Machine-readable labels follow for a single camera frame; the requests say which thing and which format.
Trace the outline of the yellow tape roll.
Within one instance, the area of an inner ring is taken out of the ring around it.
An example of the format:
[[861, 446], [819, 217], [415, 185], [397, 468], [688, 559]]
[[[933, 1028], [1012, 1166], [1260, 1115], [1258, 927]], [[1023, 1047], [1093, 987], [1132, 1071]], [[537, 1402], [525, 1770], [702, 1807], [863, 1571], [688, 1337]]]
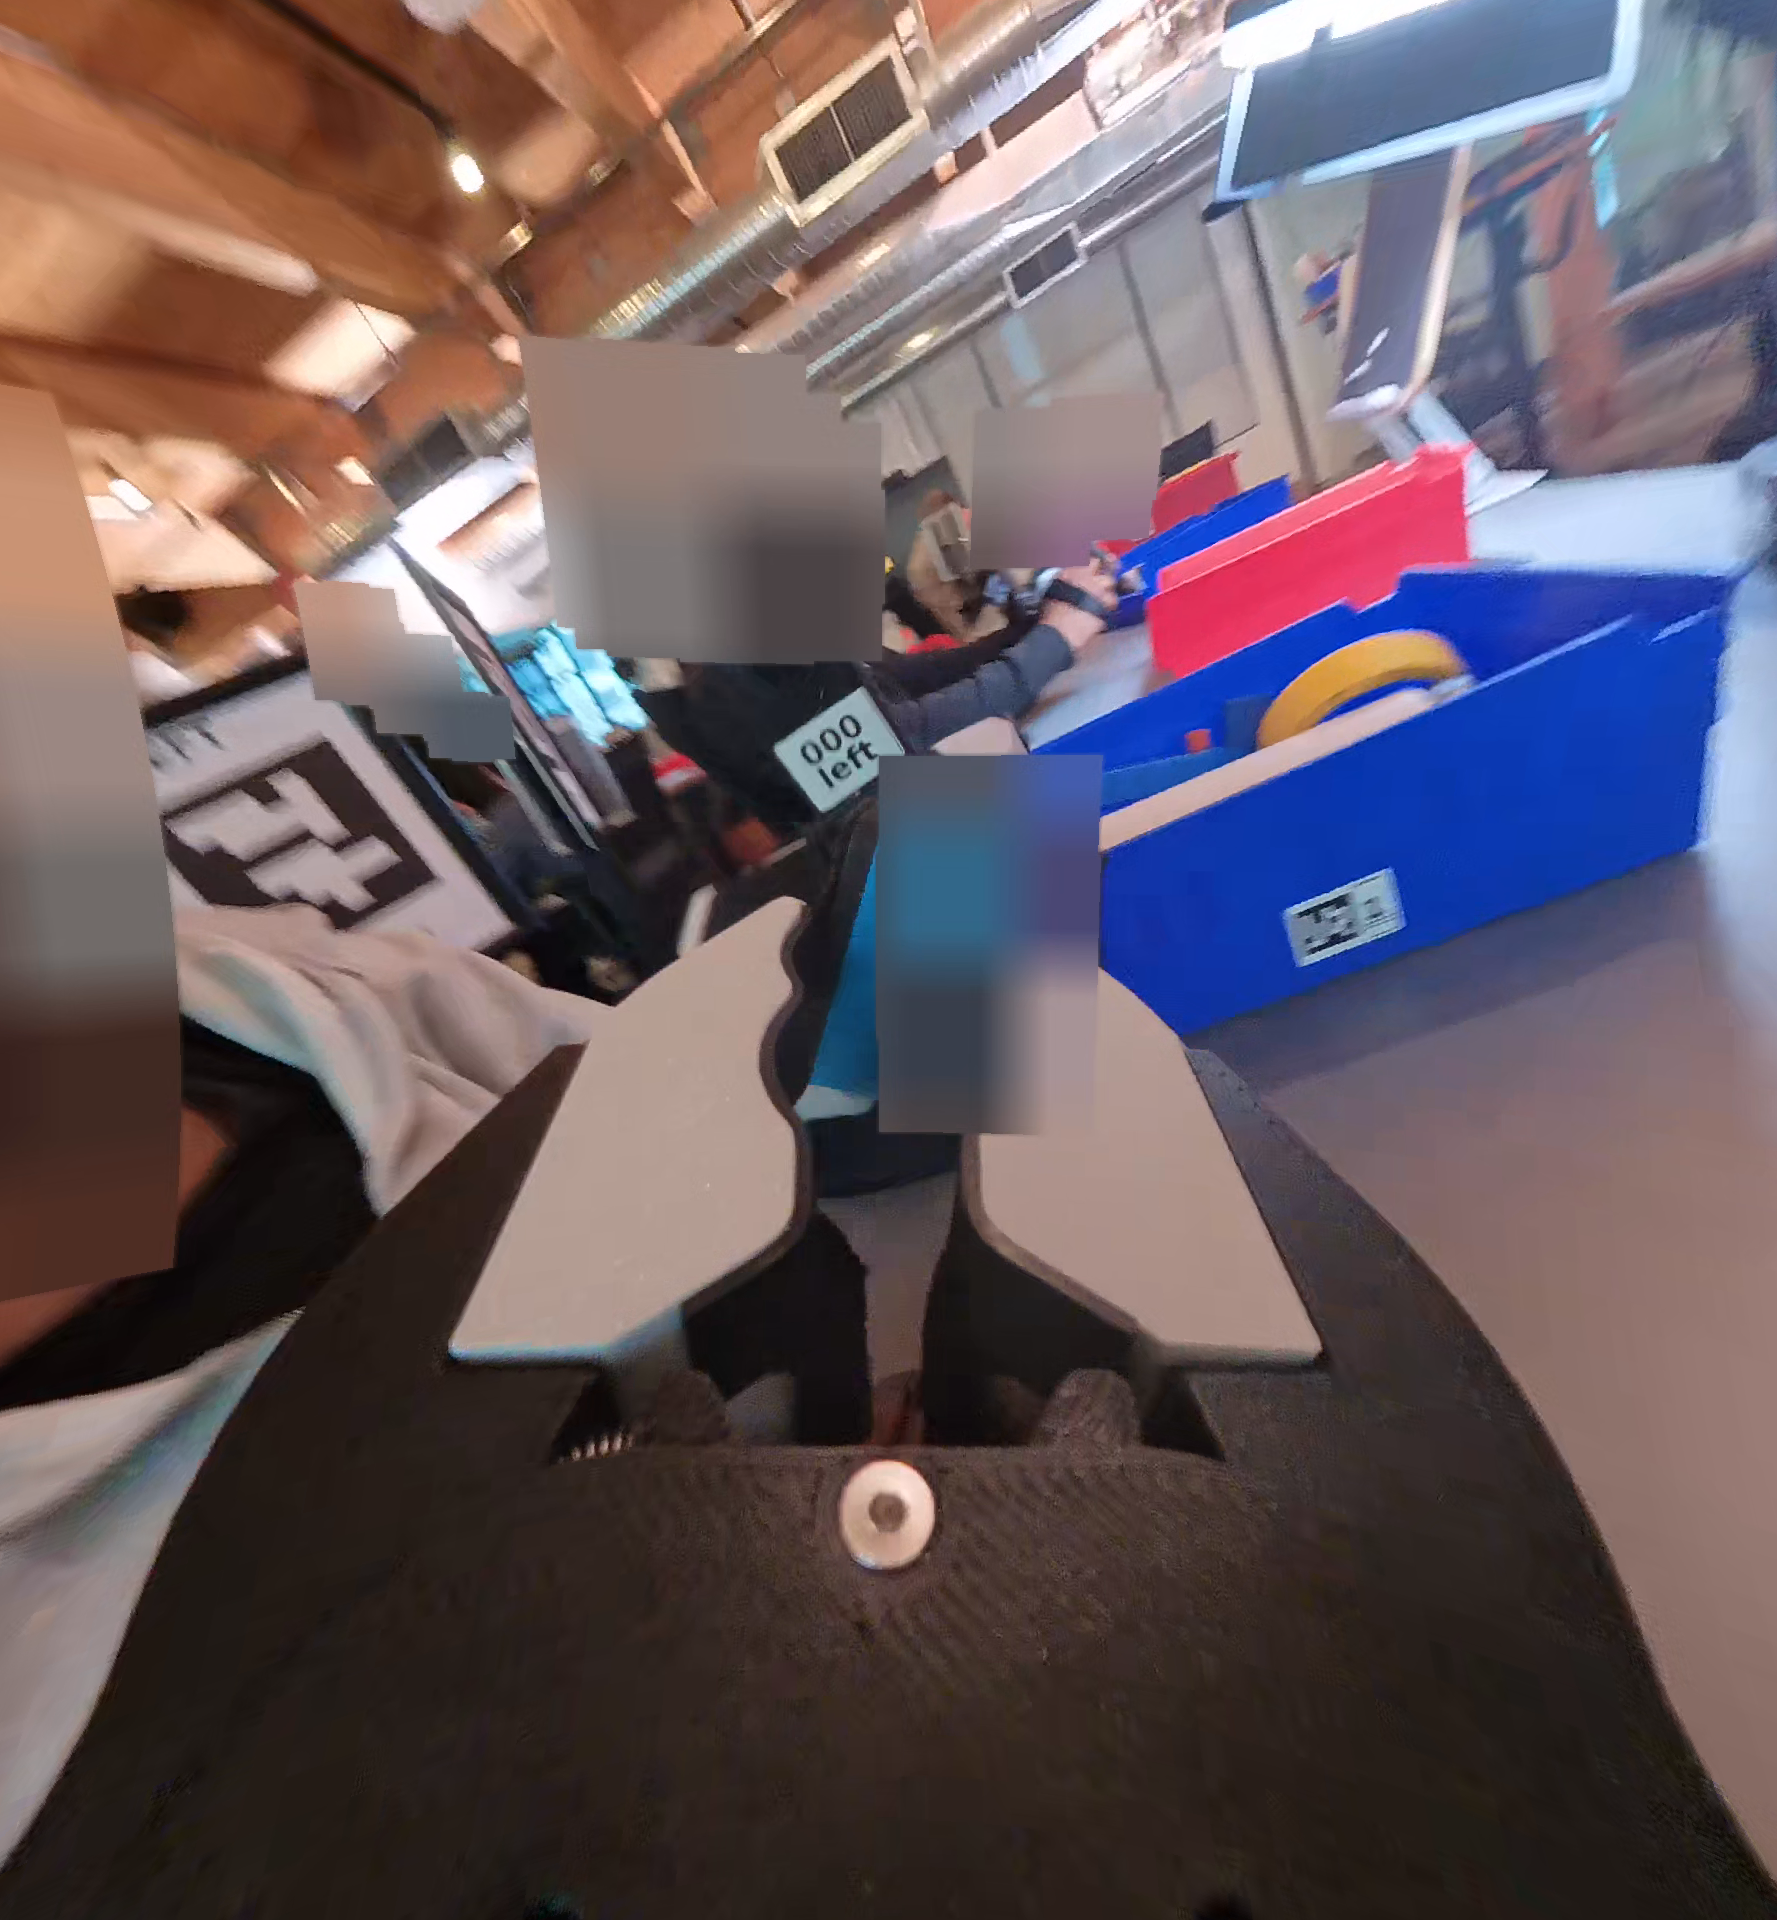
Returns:
[[1263, 709], [1255, 741], [1267, 750], [1387, 692], [1434, 690], [1468, 676], [1468, 662], [1436, 632], [1406, 628], [1360, 637], [1286, 683]]

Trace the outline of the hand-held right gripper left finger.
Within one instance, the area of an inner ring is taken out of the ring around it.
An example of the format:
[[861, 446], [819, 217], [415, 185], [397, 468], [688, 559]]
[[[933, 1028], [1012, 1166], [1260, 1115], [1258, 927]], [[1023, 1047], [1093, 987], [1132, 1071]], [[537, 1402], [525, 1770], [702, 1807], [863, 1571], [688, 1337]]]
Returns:
[[804, 906], [692, 949], [588, 1043], [449, 1339], [477, 1366], [682, 1366], [684, 1318], [779, 1256], [804, 1153], [775, 1071]]

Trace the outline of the light panel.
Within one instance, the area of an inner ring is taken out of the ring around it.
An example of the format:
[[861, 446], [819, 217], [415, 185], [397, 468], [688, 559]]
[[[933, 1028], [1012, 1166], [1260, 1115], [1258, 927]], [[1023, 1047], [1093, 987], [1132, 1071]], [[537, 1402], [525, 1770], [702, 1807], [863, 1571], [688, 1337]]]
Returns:
[[1618, 104], [1642, 2], [1235, 2], [1213, 195], [1241, 203]]

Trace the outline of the light blue block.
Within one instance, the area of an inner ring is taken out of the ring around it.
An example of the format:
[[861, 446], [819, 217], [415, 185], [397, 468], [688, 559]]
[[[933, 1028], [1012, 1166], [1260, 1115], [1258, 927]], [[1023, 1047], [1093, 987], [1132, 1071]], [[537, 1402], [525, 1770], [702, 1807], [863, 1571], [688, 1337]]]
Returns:
[[880, 1090], [876, 1035], [876, 884], [867, 878], [827, 1006], [827, 1019], [797, 1111], [803, 1122], [831, 1122], [876, 1110]]

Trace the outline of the black overhead pole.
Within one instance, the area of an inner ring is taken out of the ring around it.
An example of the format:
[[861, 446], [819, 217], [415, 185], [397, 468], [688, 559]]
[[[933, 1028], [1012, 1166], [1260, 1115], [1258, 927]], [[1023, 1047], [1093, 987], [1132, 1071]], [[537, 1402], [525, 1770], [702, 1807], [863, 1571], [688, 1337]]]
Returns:
[[431, 606], [483, 688], [505, 700], [515, 737], [513, 763], [521, 777], [530, 778], [537, 795], [547, 797], [547, 805], [581, 851], [602, 851], [602, 829], [608, 818], [588, 792], [574, 763], [562, 755], [556, 733], [535, 710], [510, 664], [502, 660], [491, 632], [468, 605], [429, 574], [397, 537], [387, 540], [387, 548], [415, 592]]

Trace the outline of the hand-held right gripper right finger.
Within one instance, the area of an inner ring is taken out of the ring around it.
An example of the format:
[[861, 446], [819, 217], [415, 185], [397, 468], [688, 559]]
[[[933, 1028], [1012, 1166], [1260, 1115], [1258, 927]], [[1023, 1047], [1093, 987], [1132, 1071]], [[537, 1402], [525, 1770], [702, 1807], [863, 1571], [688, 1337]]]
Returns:
[[1321, 1334], [1179, 1037], [1095, 978], [1082, 1105], [967, 1145], [982, 1244], [1153, 1366], [1312, 1366]]

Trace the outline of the red plastic bin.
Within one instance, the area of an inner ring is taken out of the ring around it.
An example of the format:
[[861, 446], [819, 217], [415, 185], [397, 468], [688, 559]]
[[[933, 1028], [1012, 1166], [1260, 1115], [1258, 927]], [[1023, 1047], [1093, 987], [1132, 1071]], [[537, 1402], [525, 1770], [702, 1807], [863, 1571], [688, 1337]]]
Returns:
[[1227, 448], [1162, 480], [1150, 504], [1149, 530], [1164, 534], [1168, 528], [1211, 515], [1232, 502], [1241, 491], [1239, 450]]
[[1474, 444], [1425, 444], [1162, 567], [1144, 605], [1150, 660], [1182, 677], [1316, 612], [1367, 609], [1404, 571], [1469, 559]]

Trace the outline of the blue plastic bin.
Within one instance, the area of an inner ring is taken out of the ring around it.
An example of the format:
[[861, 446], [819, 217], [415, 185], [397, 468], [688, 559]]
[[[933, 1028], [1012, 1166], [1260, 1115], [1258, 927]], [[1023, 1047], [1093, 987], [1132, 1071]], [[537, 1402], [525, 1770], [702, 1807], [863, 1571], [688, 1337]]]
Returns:
[[1314, 660], [1448, 637], [1474, 692], [1101, 855], [1100, 960], [1187, 1038], [1569, 897], [1701, 836], [1731, 569], [1419, 567], [1048, 743], [1103, 815], [1237, 758]]

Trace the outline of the white neighbouring desk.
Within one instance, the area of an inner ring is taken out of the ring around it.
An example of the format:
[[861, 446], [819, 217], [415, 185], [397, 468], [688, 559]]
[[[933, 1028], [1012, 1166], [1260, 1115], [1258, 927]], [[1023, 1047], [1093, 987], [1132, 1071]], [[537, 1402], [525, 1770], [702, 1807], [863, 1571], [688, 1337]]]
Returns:
[[1144, 623], [1095, 637], [1017, 722], [1026, 752], [1043, 752], [1067, 733], [1105, 719], [1168, 683], [1171, 677], [1157, 664], [1150, 646]]

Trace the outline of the black board with wooden rim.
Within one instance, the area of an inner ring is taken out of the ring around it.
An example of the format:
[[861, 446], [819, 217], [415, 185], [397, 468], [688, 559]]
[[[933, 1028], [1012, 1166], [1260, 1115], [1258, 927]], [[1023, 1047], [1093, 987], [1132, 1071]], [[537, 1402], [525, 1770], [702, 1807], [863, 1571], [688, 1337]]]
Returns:
[[1448, 314], [1472, 146], [1380, 169], [1367, 188], [1329, 418], [1372, 427], [1426, 392]]

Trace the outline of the person's black shirt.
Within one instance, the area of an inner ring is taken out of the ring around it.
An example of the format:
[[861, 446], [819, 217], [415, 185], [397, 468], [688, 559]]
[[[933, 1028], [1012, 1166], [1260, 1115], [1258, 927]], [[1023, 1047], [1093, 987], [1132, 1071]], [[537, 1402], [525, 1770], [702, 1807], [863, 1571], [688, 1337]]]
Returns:
[[0, 1413], [162, 1380], [306, 1306], [373, 1230], [363, 1157], [302, 1071], [179, 1021], [181, 1105], [220, 1155], [175, 1262], [102, 1288], [0, 1359]]

